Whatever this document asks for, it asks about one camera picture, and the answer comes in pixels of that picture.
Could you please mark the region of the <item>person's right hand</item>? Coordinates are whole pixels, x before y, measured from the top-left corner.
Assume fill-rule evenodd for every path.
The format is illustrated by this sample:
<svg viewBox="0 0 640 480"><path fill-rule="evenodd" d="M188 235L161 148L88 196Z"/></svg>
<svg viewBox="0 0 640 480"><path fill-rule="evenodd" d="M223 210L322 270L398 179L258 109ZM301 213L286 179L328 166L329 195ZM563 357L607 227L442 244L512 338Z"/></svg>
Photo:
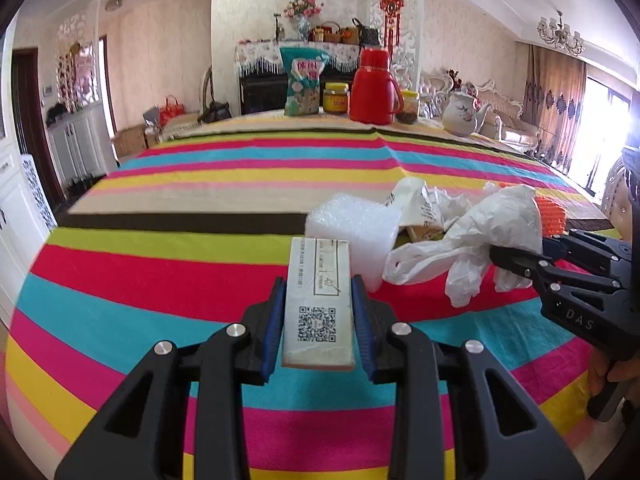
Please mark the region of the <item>person's right hand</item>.
<svg viewBox="0 0 640 480"><path fill-rule="evenodd" d="M636 408L639 406L640 358L610 364L608 357L596 348L591 349L588 367L588 385L592 396L603 389L605 382L629 382L626 399Z"/></svg>

